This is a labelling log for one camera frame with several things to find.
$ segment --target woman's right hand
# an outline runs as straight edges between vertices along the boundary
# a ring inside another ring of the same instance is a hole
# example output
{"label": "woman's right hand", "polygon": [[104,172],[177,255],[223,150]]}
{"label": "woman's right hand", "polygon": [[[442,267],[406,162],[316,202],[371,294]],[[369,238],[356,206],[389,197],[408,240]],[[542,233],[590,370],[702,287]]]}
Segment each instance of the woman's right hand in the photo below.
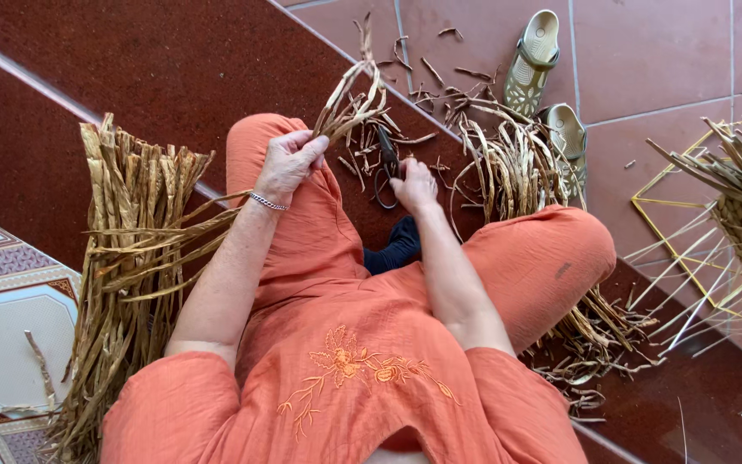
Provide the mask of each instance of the woman's right hand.
{"label": "woman's right hand", "polygon": [[437,181],[425,163],[406,158],[400,163],[400,173],[405,180],[392,178],[391,187],[402,206],[418,216],[423,210],[437,203]]}

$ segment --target embroidery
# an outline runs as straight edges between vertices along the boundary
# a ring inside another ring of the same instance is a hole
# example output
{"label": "embroidery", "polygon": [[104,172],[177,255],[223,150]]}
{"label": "embroidery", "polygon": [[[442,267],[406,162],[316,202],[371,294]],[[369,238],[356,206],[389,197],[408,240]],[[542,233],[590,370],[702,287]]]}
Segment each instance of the embroidery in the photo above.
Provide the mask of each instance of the embroidery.
{"label": "embroidery", "polygon": [[451,389],[448,388],[448,385],[438,381],[428,373],[429,367],[425,361],[415,362],[412,359],[392,353],[368,354],[367,348],[362,348],[357,353],[356,334],[351,335],[351,338],[345,343],[345,347],[342,345],[344,338],[345,325],[341,325],[335,330],[328,330],[328,334],[325,336],[325,349],[327,352],[308,353],[308,356],[311,357],[311,360],[315,364],[325,369],[325,373],[303,379],[303,384],[307,383],[307,386],[294,391],[276,409],[277,413],[283,415],[286,410],[294,410],[292,405],[294,402],[303,406],[299,414],[294,416],[294,438],[296,438],[297,442],[299,442],[300,433],[304,437],[307,437],[304,430],[304,420],[308,420],[309,426],[313,425],[313,413],[322,412],[320,409],[312,408],[314,391],[316,390],[317,397],[322,395],[322,389],[325,387],[325,379],[330,374],[333,374],[336,388],[340,388],[345,383],[345,379],[358,378],[368,388],[368,392],[371,392],[371,388],[368,386],[368,374],[364,366],[374,372],[374,381],[377,383],[402,382],[405,384],[406,380],[414,375],[424,376],[437,385],[440,393],[453,400],[458,406],[462,406],[457,401],[457,397],[451,392]]}

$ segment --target sandal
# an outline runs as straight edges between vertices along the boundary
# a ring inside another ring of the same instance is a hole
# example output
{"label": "sandal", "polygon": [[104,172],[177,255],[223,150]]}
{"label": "sandal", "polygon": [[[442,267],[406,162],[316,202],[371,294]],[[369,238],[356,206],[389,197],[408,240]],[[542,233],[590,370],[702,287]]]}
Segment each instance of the sandal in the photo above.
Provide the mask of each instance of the sandal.
{"label": "sandal", "polygon": [[575,198],[585,189],[585,146],[588,140],[585,127],[577,119],[572,107],[565,103],[553,105],[540,112],[540,120],[551,128],[551,144],[563,155],[557,161],[563,176],[563,187],[569,198]]}
{"label": "sandal", "polygon": [[505,105],[523,116],[531,117],[537,111],[548,71],[560,59],[559,27],[553,11],[541,10],[531,16],[517,41],[503,95]]}

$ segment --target wrist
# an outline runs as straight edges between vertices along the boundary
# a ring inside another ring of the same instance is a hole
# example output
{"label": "wrist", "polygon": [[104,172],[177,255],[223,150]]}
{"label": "wrist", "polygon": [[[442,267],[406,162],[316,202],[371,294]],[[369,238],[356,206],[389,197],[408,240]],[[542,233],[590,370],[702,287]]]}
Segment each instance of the wrist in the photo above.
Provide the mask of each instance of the wrist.
{"label": "wrist", "polygon": [[436,217],[442,217],[443,219],[445,219],[445,211],[443,211],[443,206],[440,206],[439,203],[436,201],[416,206],[414,208],[414,211],[411,212],[411,215],[414,216],[414,219],[417,221]]}
{"label": "wrist", "polygon": [[254,185],[252,192],[254,193],[254,195],[259,195],[267,201],[270,201],[274,205],[291,205],[291,195],[289,193],[279,192],[276,189],[269,188],[268,186],[263,186],[259,182]]}

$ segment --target silver bracelet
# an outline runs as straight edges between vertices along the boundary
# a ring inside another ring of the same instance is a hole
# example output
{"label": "silver bracelet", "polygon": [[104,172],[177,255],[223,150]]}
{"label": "silver bracelet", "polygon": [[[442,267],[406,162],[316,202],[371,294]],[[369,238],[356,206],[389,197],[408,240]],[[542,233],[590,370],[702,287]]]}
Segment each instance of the silver bracelet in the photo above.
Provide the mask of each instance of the silver bracelet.
{"label": "silver bracelet", "polygon": [[250,195],[251,195],[251,197],[254,200],[257,200],[258,202],[262,203],[263,205],[268,206],[272,210],[285,211],[285,210],[288,209],[288,206],[277,205],[276,203],[273,203],[272,201],[267,201],[265,198],[263,198],[263,197],[261,197],[259,195],[256,195],[253,192],[251,192]]}

